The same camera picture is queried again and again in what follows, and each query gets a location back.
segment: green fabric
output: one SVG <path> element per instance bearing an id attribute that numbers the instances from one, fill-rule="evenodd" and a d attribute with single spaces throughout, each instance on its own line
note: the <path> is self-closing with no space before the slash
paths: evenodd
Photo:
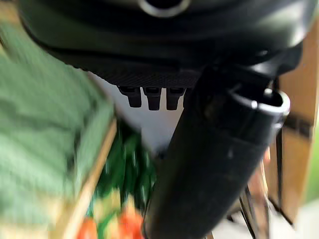
<path id="1" fill-rule="evenodd" d="M 113 115 L 113 106 L 106 101 L 102 101 L 81 135 L 76 154 L 75 194 L 80 191 L 83 180 L 98 156 Z"/>
<path id="2" fill-rule="evenodd" d="M 47 224 L 36 195 L 77 197 L 113 105 L 84 72 L 46 54 L 21 29 L 0 23 L 0 40 L 0 220 Z"/>

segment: black tripod leg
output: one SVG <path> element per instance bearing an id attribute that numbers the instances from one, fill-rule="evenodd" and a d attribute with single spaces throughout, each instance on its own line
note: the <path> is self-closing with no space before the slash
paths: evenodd
<path id="1" fill-rule="evenodd" d="M 144 219 L 147 239 L 200 239 L 238 199 L 283 124 L 284 93 L 206 85 L 179 120 Z"/>

